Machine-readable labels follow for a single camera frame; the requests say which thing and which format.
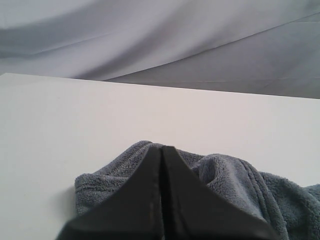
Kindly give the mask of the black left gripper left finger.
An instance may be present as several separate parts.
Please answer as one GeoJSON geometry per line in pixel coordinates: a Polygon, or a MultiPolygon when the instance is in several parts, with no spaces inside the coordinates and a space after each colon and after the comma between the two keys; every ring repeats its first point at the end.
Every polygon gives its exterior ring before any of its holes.
{"type": "Polygon", "coordinates": [[[161,151],[151,147],[131,177],[108,199],[67,222],[59,240],[159,240],[161,151]]]}

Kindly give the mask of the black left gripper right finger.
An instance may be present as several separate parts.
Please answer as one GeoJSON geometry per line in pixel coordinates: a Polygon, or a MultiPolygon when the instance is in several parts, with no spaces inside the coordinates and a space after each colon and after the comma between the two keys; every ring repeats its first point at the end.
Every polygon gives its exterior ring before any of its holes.
{"type": "Polygon", "coordinates": [[[276,240],[270,225],[212,192],[173,146],[161,148],[160,192],[167,240],[276,240]]]}

